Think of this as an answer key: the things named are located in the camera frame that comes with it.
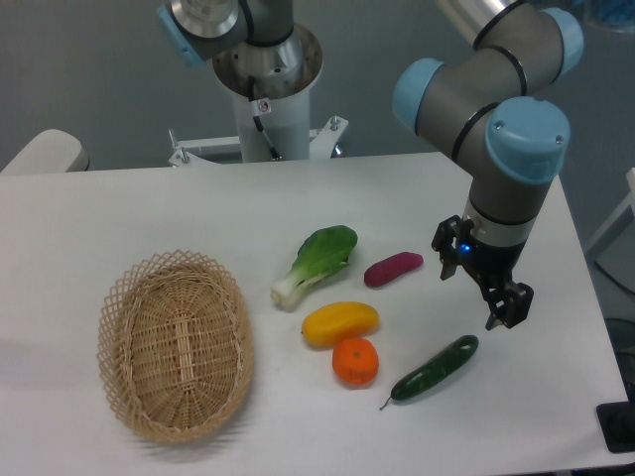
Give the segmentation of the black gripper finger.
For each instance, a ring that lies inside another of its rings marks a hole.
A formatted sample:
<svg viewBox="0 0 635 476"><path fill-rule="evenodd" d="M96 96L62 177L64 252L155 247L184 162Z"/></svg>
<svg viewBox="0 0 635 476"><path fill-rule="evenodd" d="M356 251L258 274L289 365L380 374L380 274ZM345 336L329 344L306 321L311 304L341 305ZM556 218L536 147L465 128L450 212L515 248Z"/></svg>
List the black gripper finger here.
<svg viewBox="0 0 635 476"><path fill-rule="evenodd" d="M527 318L534 290L524 283L506 280L500 287L487 289L483 296L490 311L485 328L492 330L504 326L510 329Z"/></svg>
<svg viewBox="0 0 635 476"><path fill-rule="evenodd" d="M472 230L472 220L463 219L458 215L442 221L434 235L432 248L439 254L442 265L441 280L451 278L458 267L463 266L462 246L469 246L469 233Z"/></svg>

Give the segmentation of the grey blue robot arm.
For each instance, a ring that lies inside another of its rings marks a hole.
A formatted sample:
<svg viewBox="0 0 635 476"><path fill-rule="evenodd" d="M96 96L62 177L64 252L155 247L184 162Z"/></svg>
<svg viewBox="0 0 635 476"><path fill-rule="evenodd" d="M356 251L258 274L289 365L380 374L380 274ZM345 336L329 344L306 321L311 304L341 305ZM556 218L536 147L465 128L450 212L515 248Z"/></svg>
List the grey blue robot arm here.
<svg viewBox="0 0 635 476"><path fill-rule="evenodd" d="M457 66L413 62L399 77L392 109L401 123L470 174L461 216L432 242L442 275L463 268L476 281L489 326L526 319L533 290L512 271L571 136L565 114L535 93L579 61L577 20L525 1L443 1L473 48ZM169 1L157 17L188 65L211 62L231 94L244 162L328 158L333 143L312 137L309 92L322 66L319 44L289 1Z"/></svg>

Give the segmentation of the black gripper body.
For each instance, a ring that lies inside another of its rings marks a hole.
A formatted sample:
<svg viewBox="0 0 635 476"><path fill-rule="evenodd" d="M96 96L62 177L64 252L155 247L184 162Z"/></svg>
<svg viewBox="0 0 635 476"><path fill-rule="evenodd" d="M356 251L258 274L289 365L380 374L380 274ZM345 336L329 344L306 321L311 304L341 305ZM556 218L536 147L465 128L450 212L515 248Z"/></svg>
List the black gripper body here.
<svg viewBox="0 0 635 476"><path fill-rule="evenodd" d="M502 222L486 215L469 200L459 225L457 254L461 265L487 292L512 281L533 220Z"/></svg>

